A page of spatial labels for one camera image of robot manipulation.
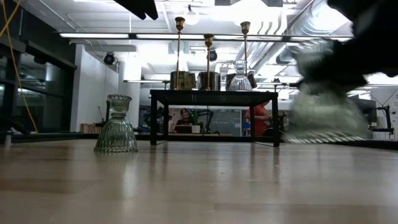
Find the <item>blurred glass object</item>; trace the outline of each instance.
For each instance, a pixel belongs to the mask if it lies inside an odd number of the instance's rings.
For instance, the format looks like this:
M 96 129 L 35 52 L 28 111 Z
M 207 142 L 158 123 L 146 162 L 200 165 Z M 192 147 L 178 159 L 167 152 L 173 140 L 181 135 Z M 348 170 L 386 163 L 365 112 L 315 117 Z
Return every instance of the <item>blurred glass object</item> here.
M 291 143 L 345 142 L 366 139 L 368 124 L 355 103 L 329 83 L 303 84 L 292 103 Z
M 311 40 L 292 52 L 304 83 L 291 106 L 289 132 L 284 136 L 288 142 L 344 142 L 368 137 L 368 124 L 347 97 L 347 87 L 328 82 L 328 77 L 319 79 L 325 74 L 316 73 L 325 56 L 333 54 L 335 44 L 329 39 Z
M 246 61 L 245 60 L 236 60 L 234 62 L 236 75 L 231 81 L 231 85 L 229 86 L 229 91 L 252 91 L 252 87 L 249 79 L 246 76 Z
M 125 119 L 132 100 L 130 96 L 109 95 L 112 118 L 105 124 L 97 140 L 97 152 L 137 152 L 137 140 L 133 128 Z

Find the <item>metal pot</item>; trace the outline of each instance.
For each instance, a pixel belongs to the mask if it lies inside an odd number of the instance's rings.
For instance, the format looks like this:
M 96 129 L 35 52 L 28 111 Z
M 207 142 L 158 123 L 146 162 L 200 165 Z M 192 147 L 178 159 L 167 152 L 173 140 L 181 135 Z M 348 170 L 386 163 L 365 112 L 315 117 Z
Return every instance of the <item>metal pot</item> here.
M 208 86 L 207 82 L 207 72 L 200 72 L 198 75 L 198 90 L 206 90 Z M 221 76 L 219 73 L 210 72 L 210 90 L 220 91 L 221 90 Z
M 179 71 L 178 75 L 179 75 L 178 82 L 180 83 L 178 86 L 179 90 L 192 90 L 193 88 L 196 87 L 197 84 L 194 73 Z M 174 90 L 176 85 L 177 85 L 177 72 L 172 72 L 170 74 L 170 89 Z

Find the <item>white wall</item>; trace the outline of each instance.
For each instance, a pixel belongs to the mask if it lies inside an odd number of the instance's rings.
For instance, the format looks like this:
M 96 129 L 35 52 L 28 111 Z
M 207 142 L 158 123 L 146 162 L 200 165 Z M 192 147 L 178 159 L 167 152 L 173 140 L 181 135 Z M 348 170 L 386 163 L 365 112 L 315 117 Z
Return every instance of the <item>white wall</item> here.
M 118 94 L 131 97 L 126 119 L 133 127 L 138 127 L 140 83 L 124 83 L 124 80 L 141 79 L 141 62 L 136 52 L 129 52 L 124 62 L 119 63 Z
M 380 88 L 373 88 L 371 90 L 372 100 L 376 100 L 376 105 L 381 106 L 380 103 L 384 103 L 384 106 L 389 105 L 390 108 L 390 117 L 391 117 L 391 124 L 393 128 L 398 128 L 398 91 L 397 88 L 389 87 L 380 87 Z M 387 120 L 386 116 L 383 114 L 382 111 L 377 111 L 377 117 L 379 118 L 380 124 L 383 128 L 387 128 Z M 398 130 L 395 131 L 395 136 L 391 136 L 391 139 L 395 137 L 398 139 Z M 378 140 L 385 140 L 389 139 L 388 133 L 373 133 L 373 138 Z
M 106 115 L 106 98 L 116 94 L 119 75 L 86 52 L 84 45 L 76 46 L 75 71 L 71 131 L 79 131 L 82 123 L 99 123 L 101 107 L 103 118 Z

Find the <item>desk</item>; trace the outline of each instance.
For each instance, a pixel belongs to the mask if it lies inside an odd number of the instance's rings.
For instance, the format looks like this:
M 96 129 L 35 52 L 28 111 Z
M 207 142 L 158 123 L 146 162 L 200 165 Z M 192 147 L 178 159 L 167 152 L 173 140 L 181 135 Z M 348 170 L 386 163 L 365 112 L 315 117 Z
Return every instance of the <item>desk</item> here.
M 247 106 L 250 107 L 251 142 L 256 137 L 254 134 L 254 107 L 263 102 L 272 101 L 272 122 L 274 123 L 274 147 L 279 146 L 279 119 L 278 119 L 278 93 L 257 91 L 195 91 L 195 90 L 150 90 L 150 110 L 157 110 L 157 102 L 164 106 L 164 117 L 169 115 L 169 105 L 189 106 Z M 150 114 L 150 126 L 156 127 L 156 113 Z M 164 119 L 163 137 L 168 140 L 169 121 Z M 156 145 L 158 135 L 156 129 L 150 129 L 150 144 Z

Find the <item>security camera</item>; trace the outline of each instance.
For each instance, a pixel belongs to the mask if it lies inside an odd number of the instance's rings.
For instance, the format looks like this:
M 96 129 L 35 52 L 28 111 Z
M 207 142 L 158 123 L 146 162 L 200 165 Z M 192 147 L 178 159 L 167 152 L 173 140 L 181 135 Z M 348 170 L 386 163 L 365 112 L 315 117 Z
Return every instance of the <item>security camera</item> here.
M 117 64 L 118 59 L 114 56 L 114 52 L 108 52 L 106 53 L 106 56 L 104 58 L 104 63 L 107 65 L 115 65 Z
M 215 62 L 217 60 L 217 53 L 216 50 L 212 49 L 210 50 L 210 61 Z

